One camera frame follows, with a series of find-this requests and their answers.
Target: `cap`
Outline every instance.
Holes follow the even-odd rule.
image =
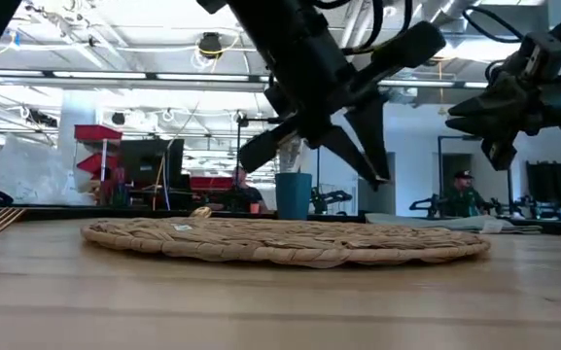
[[[470,170],[461,170],[455,173],[455,179],[473,179]]]

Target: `fluorescent light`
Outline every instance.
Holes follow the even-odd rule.
[[[22,76],[22,77],[43,77],[43,72],[40,72],[40,71],[25,71],[25,70],[0,69],[0,76],[4,76],[4,77],[14,77],[14,76]]]
[[[484,82],[466,82],[464,88],[487,88],[487,83]]]
[[[133,72],[53,72],[58,78],[146,79],[145,73]]]
[[[383,80],[379,82],[383,87],[404,88],[453,88],[456,82],[419,81],[419,80]]]
[[[248,82],[249,76],[225,74],[157,74],[162,80]]]

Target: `blue cup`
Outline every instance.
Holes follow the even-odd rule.
[[[276,174],[278,219],[307,220],[311,188],[312,175],[310,174]]]

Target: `ceiling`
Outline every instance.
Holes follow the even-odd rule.
[[[342,44],[352,7],[357,6],[355,1],[324,11],[339,44]],[[430,7],[441,2],[414,1],[412,23],[426,18]],[[380,42],[393,37],[403,22],[403,1],[387,0],[386,4]],[[367,0],[358,9],[358,23],[368,16],[369,6]],[[486,0],[481,6],[489,6],[523,32],[544,30],[548,26],[547,5],[541,0]],[[487,20],[481,23],[491,32],[504,34],[502,28],[491,27]],[[201,58],[197,50],[197,42],[205,32],[219,33],[223,48],[227,49],[217,61]],[[349,43],[360,39],[357,30],[349,34]],[[463,32],[445,30],[445,36],[448,45],[440,53],[439,64],[403,70],[396,78],[481,82],[487,62],[506,57],[517,48],[493,43],[471,28]],[[357,56],[353,63],[360,68],[368,63],[368,57]],[[24,1],[0,40],[0,69],[267,74],[263,60],[230,9],[224,7],[215,15],[209,15],[194,0]],[[82,88],[93,91],[101,119],[110,127],[158,134],[180,130],[191,152],[219,150],[229,158],[228,151],[236,147],[234,116],[237,111],[251,118],[274,116],[263,96],[264,84],[250,85],[246,89],[243,85],[217,82],[152,88],[128,85],[126,80],[105,85],[97,81],[91,86],[76,86],[66,79],[54,82],[41,85],[22,77],[0,78],[0,131],[36,129],[38,126],[23,119],[27,108],[58,119],[66,90]],[[414,107],[426,103],[450,104],[462,98],[459,93],[437,88],[401,88],[398,96],[397,102]],[[125,114],[125,125],[111,122],[116,112]],[[399,116],[387,124],[399,130],[421,127],[415,118],[405,121]],[[253,122],[243,132],[254,135],[266,128],[269,126],[263,122]],[[43,134],[24,134],[24,137],[47,142]]]

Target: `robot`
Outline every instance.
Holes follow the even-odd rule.
[[[375,35],[359,48],[341,49],[317,8],[332,9],[349,1],[197,0],[210,14],[228,5],[271,72],[264,93],[282,122],[240,149],[246,171],[275,157],[284,142],[298,135],[310,148],[330,149],[374,189],[390,179],[383,137],[386,97],[377,82],[425,63],[445,41],[434,24],[423,21],[409,27],[407,20],[400,33],[384,44],[372,45],[378,32],[373,30]],[[19,3],[0,0],[0,36]],[[381,0],[374,0],[375,27],[383,20],[379,5]],[[345,59],[348,54],[363,53],[370,53],[371,63],[360,71]],[[521,38],[518,52],[488,72],[484,93],[450,109],[449,114],[458,118],[447,125],[483,138],[483,152],[494,168],[507,169],[515,156],[512,142],[519,131],[535,135],[544,127],[561,128],[560,72],[561,24],[549,33],[530,33]],[[331,115],[342,108],[364,155],[331,122]]]

